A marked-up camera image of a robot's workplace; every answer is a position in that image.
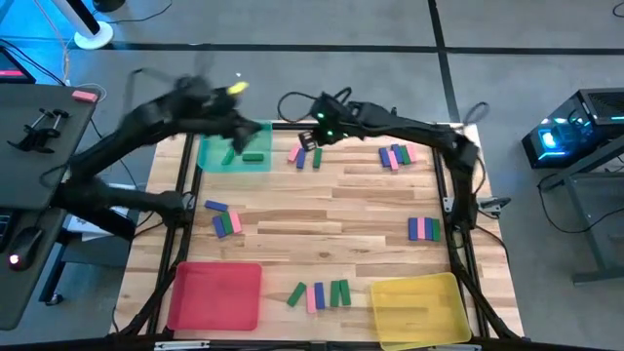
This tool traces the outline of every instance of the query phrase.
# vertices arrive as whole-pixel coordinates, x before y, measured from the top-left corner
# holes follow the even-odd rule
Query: yellow tray
[[[376,282],[370,293],[385,351],[466,342],[472,336],[451,273]]]

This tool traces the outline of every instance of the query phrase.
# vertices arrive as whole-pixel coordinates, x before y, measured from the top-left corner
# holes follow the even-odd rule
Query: blue block
[[[416,218],[408,219],[409,239],[418,241],[418,220]]]
[[[207,200],[206,203],[204,203],[204,207],[207,209],[217,210],[221,212],[227,211],[227,205],[218,203],[217,201]]]
[[[388,150],[385,147],[379,147],[379,156],[381,157],[381,166],[390,167],[390,159],[388,158]]]
[[[403,160],[403,154],[401,153],[401,147],[399,147],[398,144],[392,144],[391,147],[394,155],[397,156],[397,162],[400,164],[405,163],[405,161]]]
[[[314,297],[316,298],[316,309],[325,309],[325,294],[323,293],[323,283],[314,283]]]
[[[225,238],[225,229],[223,228],[223,221],[221,220],[220,215],[215,215],[213,217],[213,225],[214,231],[216,232],[217,238]]]
[[[425,240],[433,241],[433,219],[425,218]]]
[[[299,149],[299,153],[296,154],[296,167],[300,170],[303,170],[304,164],[305,164],[305,150]]]

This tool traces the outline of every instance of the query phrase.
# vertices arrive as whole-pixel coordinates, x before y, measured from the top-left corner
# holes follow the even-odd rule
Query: wooden table
[[[449,271],[445,243],[408,240],[408,217],[441,218],[429,147],[417,145],[415,164],[392,174],[380,167],[377,149],[405,141],[378,137],[361,142],[349,138],[324,147],[319,171],[312,169],[312,157],[299,171],[287,163],[288,152],[298,143],[296,134],[274,132],[270,173],[202,176],[188,260],[260,263],[257,329],[177,331],[176,338],[376,341],[370,303],[372,282]],[[479,142],[476,128],[468,128],[466,135]],[[192,160],[197,154],[195,141]],[[183,144],[184,137],[158,144],[148,191],[175,187]],[[189,167],[186,190],[195,164]],[[475,184],[481,176],[477,171]],[[488,182],[480,195],[489,195]],[[215,213],[202,207],[207,199],[238,211],[244,234],[218,240],[211,222]],[[152,218],[145,227],[158,220]],[[478,222],[500,235],[496,221],[480,216]],[[154,289],[164,237],[165,228],[160,227],[133,242],[116,310],[121,328]],[[472,238],[484,295],[508,326],[522,334],[505,252],[479,230],[472,232]],[[329,284],[340,278],[349,280],[351,307],[308,314],[304,298],[295,308],[286,304],[298,282]],[[469,293],[466,296],[475,331],[474,304]],[[166,324],[170,297],[171,289],[163,299],[159,330]]]

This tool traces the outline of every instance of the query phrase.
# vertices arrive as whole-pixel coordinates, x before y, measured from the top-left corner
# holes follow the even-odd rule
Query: green tray
[[[243,152],[261,153],[264,161],[243,162],[242,155],[237,155],[229,165],[222,165],[232,140],[221,136],[201,136],[197,165],[208,173],[270,172],[273,125],[266,122],[261,125],[262,130],[255,134]]]

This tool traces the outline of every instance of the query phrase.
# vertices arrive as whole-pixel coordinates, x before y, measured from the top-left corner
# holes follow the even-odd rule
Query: red tray
[[[181,263],[167,327],[174,331],[254,330],[261,276],[257,263]]]

